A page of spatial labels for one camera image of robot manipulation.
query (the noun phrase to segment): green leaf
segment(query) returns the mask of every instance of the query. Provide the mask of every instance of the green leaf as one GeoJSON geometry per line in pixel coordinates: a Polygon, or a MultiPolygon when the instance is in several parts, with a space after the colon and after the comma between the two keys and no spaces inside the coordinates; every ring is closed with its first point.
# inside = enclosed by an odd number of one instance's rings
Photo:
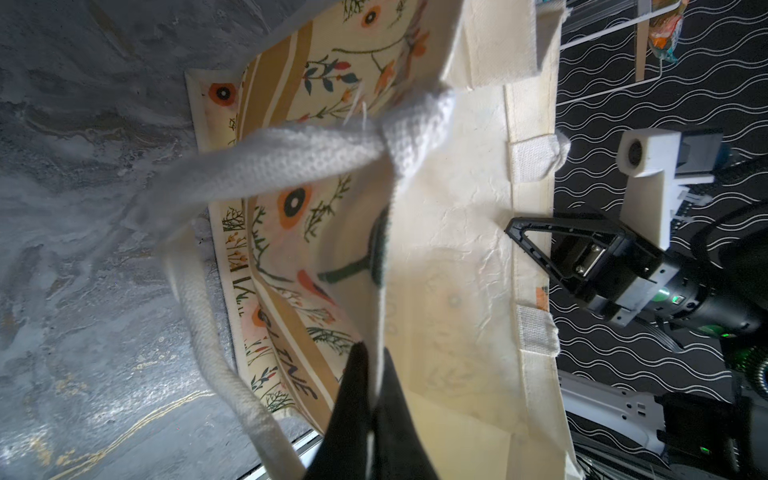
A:
{"type": "Polygon", "coordinates": [[[341,81],[343,81],[346,84],[353,84],[353,83],[356,83],[358,79],[357,79],[357,75],[353,73],[348,73],[346,75],[341,76],[341,81]]]}

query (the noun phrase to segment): marble table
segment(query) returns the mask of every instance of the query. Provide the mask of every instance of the marble table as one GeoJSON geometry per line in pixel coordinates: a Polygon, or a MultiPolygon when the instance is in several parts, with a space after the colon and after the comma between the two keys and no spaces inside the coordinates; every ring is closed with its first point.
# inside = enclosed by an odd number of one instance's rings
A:
{"type": "MultiPolygon", "coordinates": [[[[197,371],[150,239],[121,221],[196,151],[184,70],[243,65],[302,3],[0,2],[0,478],[259,463],[197,371]]],[[[195,227],[231,356],[206,213],[195,227]]]]}

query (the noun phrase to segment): white rope handle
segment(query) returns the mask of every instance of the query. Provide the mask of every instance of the white rope handle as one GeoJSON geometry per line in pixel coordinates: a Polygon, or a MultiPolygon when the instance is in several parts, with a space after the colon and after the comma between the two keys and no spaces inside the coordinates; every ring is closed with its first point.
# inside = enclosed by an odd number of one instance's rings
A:
{"type": "MultiPolygon", "coordinates": [[[[161,239],[158,253],[187,318],[200,372],[234,411],[273,480],[297,480],[305,469],[280,425],[223,356],[189,220],[211,201],[252,197],[328,178],[385,155],[392,160],[398,181],[407,179],[445,140],[454,103],[450,91],[440,91],[366,120],[365,128],[350,122],[333,128],[299,124],[258,130],[235,147],[172,167],[128,216],[132,226],[161,239]]],[[[372,369],[380,370],[376,359],[381,352],[370,356],[372,369]]]]}

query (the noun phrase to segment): gray marble surface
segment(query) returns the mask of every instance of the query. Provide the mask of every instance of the gray marble surface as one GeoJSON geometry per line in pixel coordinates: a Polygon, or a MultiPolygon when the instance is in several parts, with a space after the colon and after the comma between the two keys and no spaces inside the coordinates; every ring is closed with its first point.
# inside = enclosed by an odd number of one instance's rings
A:
{"type": "MultiPolygon", "coordinates": [[[[184,70],[243,65],[301,3],[0,2],[0,478],[233,479],[258,463],[207,392],[150,239],[121,220],[196,151],[184,70]]],[[[205,214],[196,230],[231,355],[205,214]]]]}

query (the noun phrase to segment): black wavy patterned fabric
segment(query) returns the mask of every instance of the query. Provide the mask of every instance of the black wavy patterned fabric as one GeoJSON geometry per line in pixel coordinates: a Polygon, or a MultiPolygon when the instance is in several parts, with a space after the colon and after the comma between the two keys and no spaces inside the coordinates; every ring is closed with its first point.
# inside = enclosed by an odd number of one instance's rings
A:
{"type": "MultiPolygon", "coordinates": [[[[567,35],[563,42],[614,25],[624,12],[599,25],[567,35]]],[[[558,102],[579,98],[634,80],[634,28],[626,28],[561,53],[558,102]]],[[[626,177],[614,155],[621,133],[633,128],[706,124],[724,129],[724,140],[744,157],[768,154],[768,3],[762,0],[691,0],[675,55],[660,80],[557,109],[557,127],[572,141],[566,165],[556,174],[554,207],[578,212],[591,206],[618,217],[626,177]]],[[[646,78],[658,75],[648,52],[646,78]]],[[[671,250],[690,255],[691,237],[725,214],[768,198],[768,172],[718,187],[714,202],[690,211],[693,222],[672,238],[671,250]]],[[[711,261],[719,251],[749,233],[768,227],[768,209],[755,209],[719,226],[707,238],[711,261]]],[[[560,329],[558,367],[622,389],[688,392],[730,401],[730,373],[716,340],[675,332],[687,348],[675,354],[631,323],[615,329],[576,307],[557,286],[551,311],[560,329]]],[[[629,453],[655,455],[615,432],[583,419],[571,428],[629,453]]]]}

